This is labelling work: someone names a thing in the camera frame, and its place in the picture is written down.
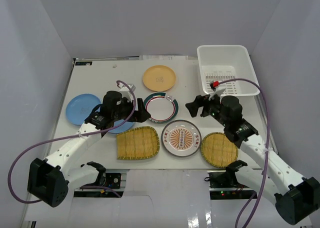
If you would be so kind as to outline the blue plate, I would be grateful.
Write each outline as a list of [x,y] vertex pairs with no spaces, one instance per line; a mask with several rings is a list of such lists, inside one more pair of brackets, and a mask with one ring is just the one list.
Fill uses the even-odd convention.
[[[118,126],[123,121],[124,121],[124,119],[115,121],[114,122],[114,127]],[[109,134],[120,134],[120,133],[123,133],[123,132],[125,132],[127,130],[130,130],[134,126],[134,124],[135,124],[134,122],[127,121],[124,124],[122,124],[121,126],[115,128],[115,129],[109,130],[107,133],[109,133]]]
[[94,94],[84,93],[77,95],[66,106],[66,118],[71,124],[81,126],[90,115],[92,109],[100,103],[101,100]]

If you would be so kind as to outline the green rimmed white plate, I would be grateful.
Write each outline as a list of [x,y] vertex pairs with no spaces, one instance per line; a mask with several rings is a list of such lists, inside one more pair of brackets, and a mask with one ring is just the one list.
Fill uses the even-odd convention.
[[165,92],[154,92],[143,101],[146,111],[150,114],[149,121],[165,124],[172,121],[179,112],[177,100]]

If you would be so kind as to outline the fan-shaped bamboo tray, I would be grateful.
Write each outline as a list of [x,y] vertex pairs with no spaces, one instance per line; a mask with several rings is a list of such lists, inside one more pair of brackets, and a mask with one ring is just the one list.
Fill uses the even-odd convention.
[[122,161],[146,160],[160,151],[160,139],[151,126],[140,126],[116,135],[117,159]]

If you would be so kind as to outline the orange patterned round plate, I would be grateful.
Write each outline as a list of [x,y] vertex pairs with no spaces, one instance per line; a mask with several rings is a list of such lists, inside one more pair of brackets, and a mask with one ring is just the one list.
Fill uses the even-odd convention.
[[189,157],[195,154],[202,144],[200,130],[187,120],[174,120],[162,130],[161,143],[175,157]]

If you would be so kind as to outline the orange plastic plate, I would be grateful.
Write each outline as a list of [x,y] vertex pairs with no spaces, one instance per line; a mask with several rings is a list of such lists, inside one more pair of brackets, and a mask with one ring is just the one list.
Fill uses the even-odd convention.
[[168,66],[155,65],[143,74],[143,84],[151,91],[163,92],[171,89],[176,83],[176,74]]

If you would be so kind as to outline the round bamboo tray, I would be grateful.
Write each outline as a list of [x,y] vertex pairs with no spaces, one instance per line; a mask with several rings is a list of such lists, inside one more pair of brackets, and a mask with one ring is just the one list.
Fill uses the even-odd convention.
[[221,132],[206,135],[201,142],[200,152],[204,160],[216,168],[227,167],[237,160],[239,154],[236,145]]

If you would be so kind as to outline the white plastic bin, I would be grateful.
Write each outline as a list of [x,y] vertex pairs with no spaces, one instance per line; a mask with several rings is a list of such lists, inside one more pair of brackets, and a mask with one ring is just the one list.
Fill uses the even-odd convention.
[[212,93],[210,82],[246,79],[258,84],[248,53],[242,45],[201,45],[197,48],[198,86],[202,95]]

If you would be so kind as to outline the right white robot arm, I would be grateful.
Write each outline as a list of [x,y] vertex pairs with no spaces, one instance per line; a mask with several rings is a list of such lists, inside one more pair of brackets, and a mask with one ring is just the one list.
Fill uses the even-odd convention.
[[242,116],[242,106],[235,96],[198,95],[186,103],[191,117],[202,108],[201,117],[212,116],[223,127],[228,140],[250,156],[262,171],[254,171],[240,160],[226,167],[226,183],[236,188],[240,184],[257,192],[275,206],[278,214],[290,225],[320,208],[320,183],[305,178],[285,163],[263,140],[259,132]]

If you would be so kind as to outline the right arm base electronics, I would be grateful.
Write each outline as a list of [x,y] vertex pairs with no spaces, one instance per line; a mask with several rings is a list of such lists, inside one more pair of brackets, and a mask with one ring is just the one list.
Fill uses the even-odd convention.
[[209,185],[212,201],[248,200],[252,195],[254,199],[257,198],[256,192],[251,188],[227,180],[225,172],[225,170],[209,170],[204,178]]

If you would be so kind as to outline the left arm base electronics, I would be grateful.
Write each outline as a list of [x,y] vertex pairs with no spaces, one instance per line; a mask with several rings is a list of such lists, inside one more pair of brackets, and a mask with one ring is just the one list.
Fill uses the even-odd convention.
[[73,193],[74,198],[121,198],[126,187],[126,173],[108,172],[104,186],[112,189],[110,191],[105,188],[78,189]]

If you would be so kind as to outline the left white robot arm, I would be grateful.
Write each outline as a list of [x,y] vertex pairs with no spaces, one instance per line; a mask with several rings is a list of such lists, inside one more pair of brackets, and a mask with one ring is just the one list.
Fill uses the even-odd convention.
[[74,163],[110,131],[116,121],[143,123],[150,117],[142,98],[124,97],[119,91],[108,91],[103,102],[96,105],[84,120],[75,137],[45,159],[32,161],[27,191],[54,208],[63,202],[69,189],[103,187],[106,182],[103,165],[89,161],[73,168]]

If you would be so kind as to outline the papers at table back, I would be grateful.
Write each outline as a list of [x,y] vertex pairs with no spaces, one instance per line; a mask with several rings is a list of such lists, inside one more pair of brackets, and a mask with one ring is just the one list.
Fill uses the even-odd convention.
[[194,56],[188,56],[188,55],[140,55],[139,56],[140,61],[149,61],[149,60],[156,60],[156,61],[197,61],[198,58]]

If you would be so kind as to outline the dark label sticker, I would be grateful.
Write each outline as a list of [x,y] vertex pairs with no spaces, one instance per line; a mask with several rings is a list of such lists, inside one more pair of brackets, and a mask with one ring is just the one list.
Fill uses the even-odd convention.
[[77,61],[75,62],[75,66],[91,66],[92,65],[92,61]]

